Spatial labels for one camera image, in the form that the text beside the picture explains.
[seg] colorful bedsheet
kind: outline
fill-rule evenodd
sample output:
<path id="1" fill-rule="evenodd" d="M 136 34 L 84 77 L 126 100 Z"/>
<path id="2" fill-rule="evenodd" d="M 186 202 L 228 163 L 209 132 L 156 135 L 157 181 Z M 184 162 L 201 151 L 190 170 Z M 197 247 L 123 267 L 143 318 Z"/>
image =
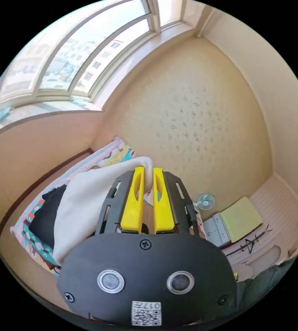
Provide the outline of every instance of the colorful bedsheet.
<path id="1" fill-rule="evenodd" d="M 139 155 L 122 139 L 115 137 L 110 144 L 74 165 L 40 192 L 22 213 L 15 226 L 10 228 L 11 233 L 16 237 L 32 259 L 38 262 L 47 271 L 54 275 L 58 275 L 59 268 L 58 266 L 54 266 L 54 260 L 51 257 L 52 249 L 40 242 L 40 240 L 28 229 L 28 225 L 33 220 L 35 212 L 39 210 L 44 203 L 42 195 L 54 188 L 60 187 L 64 184 L 67 185 L 69 181 L 80 172 L 88 171 L 95 167 L 106 167 L 138 156 Z M 144 200 L 153 205 L 153 192 L 150 191 L 146 193 Z"/>

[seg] black cloth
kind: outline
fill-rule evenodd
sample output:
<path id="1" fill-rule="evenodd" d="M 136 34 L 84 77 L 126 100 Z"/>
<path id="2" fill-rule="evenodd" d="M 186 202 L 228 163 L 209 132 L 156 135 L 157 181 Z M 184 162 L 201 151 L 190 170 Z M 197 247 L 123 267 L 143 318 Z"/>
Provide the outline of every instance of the black cloth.
<path id="1" fill-rule="evenodd" d="M 296 258 L 273 265 L 254 279 L 237 283 L 237 296 L 231 302 L 228 314 L 246 310 L 261 300 L 282 279 Z"/>
<path id="2" fill-rule="evenodd" d="M 42 242 L 49 245 L 52 249 L 55 245 L 53 228 L 55 225 L 57 210 L 66 190 L 66 185 L 53 189 L 44 194 L 42 207 L 34 214 L 34 218 L 29 225 L 29 230 Z"/>

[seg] windowsill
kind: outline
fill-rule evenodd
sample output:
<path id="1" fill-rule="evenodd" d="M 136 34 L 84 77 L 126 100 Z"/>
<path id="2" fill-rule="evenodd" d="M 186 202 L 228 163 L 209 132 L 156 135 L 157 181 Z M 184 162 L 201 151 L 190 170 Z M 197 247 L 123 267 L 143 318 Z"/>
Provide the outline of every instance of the windowsill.
<path id="1" fill-rule="evenodd" d="M 7 117 L 0 121 L 0 130 L 6 127 L 14 126 L 16 122 L 23 122 L 24 119 L 32 117 L 43 117 L 63 112 L 101 112 L 93 103 L 83 102 L 77 105 L 71 101 L 46 101 L 21 106 L 11 110 Z"/>
<path id="2" fill-rule="evenodd" d="M 75 101 L 46 101 L 32 103 L 20 107 L 16 107 L 10 111 L 7 117 L 0 121 L 0 130 L 7 129 L 16 124 L 16 122 L 23 122 L 26 118 L 43 117 L 52 114 L 59 114 L 65 111 L 67 112 L 87 112 L 87 111 L 102 111 L 107 101 L 112 96 L 116 87 L 125 80 L 128 74 L 148 55 L 155 51 L 158 47 L 166 44 L 172 38 L 181 35 L 190 35 L 192 27 L 186 23 L 179 23 L 167 27 L 160 34 L 153 36 L 144 44 L 139 46 L 132 54 L 130 54 L 114 72 L 107 79 L 105 84 L 99 90 L 92 102 L 89 102 L 85 98 L 72 96 L 71 98 L 79 100 L 76 104 Z"/>
<path id="3" fill-rule="evenodd" d="M 93 103 L 104 110 L 108 99 L 116 89 L 116 87 L 128 76 L 128 74 L 148 55 L 155 51 L 158 47 L 164 45 L 172 38 L 182 35 L 186 32 L 192 31 L 193 28 L 186 23 L 177 24 L 168 27 L 160 34 L 155 35 L 145 44 L 137 48 L 119 67 L 111 74 L 108 81 L 100 89 L 94 97 Z"/>

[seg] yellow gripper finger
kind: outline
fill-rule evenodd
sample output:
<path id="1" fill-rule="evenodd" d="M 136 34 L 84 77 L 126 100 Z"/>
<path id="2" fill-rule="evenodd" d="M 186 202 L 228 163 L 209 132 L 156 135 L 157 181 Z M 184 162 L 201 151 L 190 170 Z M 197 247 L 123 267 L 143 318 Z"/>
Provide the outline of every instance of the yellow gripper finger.
<path id="1" fill-rule="evenodd" d="M 153 198 L 155 233 L 173 231 L 175 224 L 161 168 L 153 168 Z"/>
<path id="2" fill-rule="evenodd" d="M 124 213 L 120 222 L 123 231 L 141 233 L 144 195 L 144 167 L 135 168 Z"/>

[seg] window glass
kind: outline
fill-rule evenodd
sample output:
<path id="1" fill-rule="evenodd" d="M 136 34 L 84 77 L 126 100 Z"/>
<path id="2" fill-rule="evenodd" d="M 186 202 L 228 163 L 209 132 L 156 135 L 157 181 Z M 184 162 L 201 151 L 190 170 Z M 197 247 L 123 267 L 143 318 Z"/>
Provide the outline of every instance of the window glass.
<path id="1" fill-rule="evenodd" d="M 12 61 L 10 70 L 3 82 L 0 97 L 7 97 L 10 93 L 29 90 L 39 68 L 61 35 L 93 12 L 115 2 L 116 0 L 104 0 L 75 10 L 37 34 Z"/>
<path id="2" fill-rule="evenodd" d="M 106 66 L 117 56 L 117 54 L 119 54 L 132 41 L 136 40 L 149 30 L 150 29 L 148 21 L 143 20 L 134 24 L 133 26 L 122 32 L 120 35 L 118 35 L 114 40 L 112 40 L 107 46 L 102 49 L 100 54 L 98 54 L 94 58 L 92 63 L 88 66 L 86 72 L 81 76 L 74 92 L 76 93 L 76 91 L 82 91 L 88 93 L 98 76 L 102 73 Z M 90 80 L 85 79 L 85 75 L 87 72 L 90 72 L 92 74 Z"/>
<path id="3" fill-rule="evenodd" d="M 182 0 L 158 0 L 158 7 L 160 26 L 180 20 Z"/>
<path id="4" fill-rule="evenodd" d="M 117 29 L 144 14 L 146 12 L 142 0 L 131 0 L 95 16 L 77 30 L 61 47 L 49 65 L 40 89 L 67 89 L 85 60 L 99 44 Z M 58 84 L 47 84 L 49 77 L 56 78 Z"/>

